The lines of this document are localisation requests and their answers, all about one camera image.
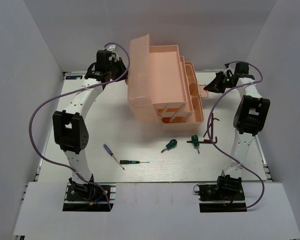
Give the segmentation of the green orange stubby screwdriver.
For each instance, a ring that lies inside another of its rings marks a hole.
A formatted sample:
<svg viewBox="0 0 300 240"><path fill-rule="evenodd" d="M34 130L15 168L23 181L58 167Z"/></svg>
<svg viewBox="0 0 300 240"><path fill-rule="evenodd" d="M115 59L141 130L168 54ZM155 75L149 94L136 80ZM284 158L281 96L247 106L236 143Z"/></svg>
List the green orange stubby screwdriver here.
<svg viewBox="0 0 300 240"><path fill-rule="evenodd" d="M194 148L197 150L197 153L200 154L200 150L199 150L199 146L200 146L199 137L197 135L192 135L191 136L191 141L193 143Z"/></svg>

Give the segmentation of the blue handled screwdriver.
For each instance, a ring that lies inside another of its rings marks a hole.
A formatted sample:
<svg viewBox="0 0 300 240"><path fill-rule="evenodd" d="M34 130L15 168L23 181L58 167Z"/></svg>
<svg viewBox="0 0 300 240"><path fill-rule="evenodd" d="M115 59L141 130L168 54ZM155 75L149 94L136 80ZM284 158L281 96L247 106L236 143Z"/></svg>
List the blue handled screwdriver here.
<svg viewBox="0 0 300 240"><path fill-rule="evenodd" d="M112 150L108 147L107 144L103 144L104 149L106 150L106 152L118 163L118 165L125 170L125 168L123 167L123 165L120 163L120 161L114 156Z"/></svg>

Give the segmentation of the brown hex key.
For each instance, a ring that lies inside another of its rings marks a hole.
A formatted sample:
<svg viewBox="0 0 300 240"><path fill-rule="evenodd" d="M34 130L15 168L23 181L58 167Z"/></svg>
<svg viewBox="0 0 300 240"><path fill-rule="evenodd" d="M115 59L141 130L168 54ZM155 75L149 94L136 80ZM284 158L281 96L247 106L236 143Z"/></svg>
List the brown hex key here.
<svg viewBox="0 0 300 240"><path fill-rule="evenodd" d="M193 143L192 140L187 140L187 143ZM216 144L218 142L218 138L215 137L215 141L209 140L209 139L204 139L203 141L199 140L199 144Z"/></svg>
<svg viewBox="0 0 300 240"><path fill-rule="evenodd" d="M206 137L207 133L208 133L208 130L210 131L210 136L213 138L214 137L214 121L220 121L219 118L216 118L214 117L214 114L212 114L211 116L211 121L210 121L210 124L209 124L209 128L207 128L207 130L205 131L204 135L203 135L203 138Z"/></svg>

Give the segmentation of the pink plastic toolbox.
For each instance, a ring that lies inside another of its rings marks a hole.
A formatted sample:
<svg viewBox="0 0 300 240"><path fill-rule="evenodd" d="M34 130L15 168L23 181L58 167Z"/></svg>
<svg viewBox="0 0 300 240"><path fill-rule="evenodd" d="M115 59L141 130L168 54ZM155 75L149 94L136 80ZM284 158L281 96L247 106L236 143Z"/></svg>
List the pink plastic toolbox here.
<svg viewBox="0 0 300 240"><path fill-rule="evenodd" d="M151 45L147 34L130 41L129 57L127 102L136 119L165 131L196 131L209 93L178 45Z"/></svg>

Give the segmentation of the black green precision screwdriver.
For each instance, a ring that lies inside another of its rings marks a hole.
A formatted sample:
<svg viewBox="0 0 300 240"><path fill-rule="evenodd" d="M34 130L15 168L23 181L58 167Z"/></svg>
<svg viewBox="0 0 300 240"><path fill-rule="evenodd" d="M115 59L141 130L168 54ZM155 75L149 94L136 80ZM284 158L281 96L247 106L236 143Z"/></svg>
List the black green precision screwdriver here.
<svg viewBox="0 0 300 240"><path fill-rule="evenodd" d="M122 165L134 165L134 164L148 164L148 161L136 161L136 160L120 160L120 164Z"/></svg>

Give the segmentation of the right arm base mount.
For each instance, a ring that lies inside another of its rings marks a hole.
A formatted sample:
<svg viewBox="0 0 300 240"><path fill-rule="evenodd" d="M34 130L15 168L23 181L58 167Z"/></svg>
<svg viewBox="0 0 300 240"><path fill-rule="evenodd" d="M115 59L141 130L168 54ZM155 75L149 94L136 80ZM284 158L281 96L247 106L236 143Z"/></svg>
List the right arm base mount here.
<svg viewBox="0 0 300 240"><path fill-rule="evenodd" d="M198 183L193 192L199 196L201 213L246 212L247 205L242 187L242 179L229 175L219 176L215 184Z"/></svg>

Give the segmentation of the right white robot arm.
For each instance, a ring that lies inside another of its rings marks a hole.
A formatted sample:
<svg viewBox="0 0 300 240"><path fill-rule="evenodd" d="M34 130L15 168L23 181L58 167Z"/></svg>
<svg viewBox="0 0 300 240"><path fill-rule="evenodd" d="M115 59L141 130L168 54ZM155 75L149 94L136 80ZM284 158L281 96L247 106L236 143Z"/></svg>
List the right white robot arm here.
<svg viewBox="0 0 300 240"><path fill-rule="evenodd" d="M242 186L242 171L251 173L259 181L262 178L253 170L245 166L249 148L265 125L270 108L270 100L261 96L256 85L261 80L255 79L250 74L252 64L245 61L233 61L225 64L225 69L216 73L215 78L204 90L220 94L220 97L213 104L207 124L212 123L213 113L218 103L230 92L237 90L241 97L238 108L233 119L234 140L230 153L226 153L216 143L212 145L217 151L228 157L230 164L226 166L218 177L216 187L212 194L223 200L234 197L240 192Z"/></svg>

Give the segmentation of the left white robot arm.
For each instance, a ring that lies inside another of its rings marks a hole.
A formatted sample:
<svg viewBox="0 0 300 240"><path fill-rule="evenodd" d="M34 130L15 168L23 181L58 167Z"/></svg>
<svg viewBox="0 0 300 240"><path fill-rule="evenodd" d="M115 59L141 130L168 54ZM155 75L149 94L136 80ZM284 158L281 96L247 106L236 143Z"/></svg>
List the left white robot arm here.
<svg viewBox="0 0 300 240"><path fill-rule="evenodd" d="M96 53L96 61L88 67L84 76L83 91L76 93L64 110L55 111L52 116L55 143L64 152L69 166L74 169L69 182L86 200L95 196L96 187L89 183L94 182L94 177L88 167L85 153L89 141L85 118L97 96L106 87L92 86L108 83L120 76L125 79L127 72L122 58L117 54L116 45L112 44L104 50L99 50Z"/></svg>

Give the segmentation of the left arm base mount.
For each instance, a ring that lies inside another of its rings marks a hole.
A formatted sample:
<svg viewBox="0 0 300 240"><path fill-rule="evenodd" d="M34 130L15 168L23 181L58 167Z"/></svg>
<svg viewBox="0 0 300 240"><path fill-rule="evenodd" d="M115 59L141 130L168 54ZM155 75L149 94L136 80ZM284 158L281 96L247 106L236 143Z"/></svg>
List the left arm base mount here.
<svg viewBox="0 0 300 240"><path fill-rule="evenodd" d="M103 184L101 187L104 192L97 187L87 188L83 186L75 186L74 183L67 184L64 201L63 212L110 212L107 197L112 208L115 203L116 185Z"/></svg>

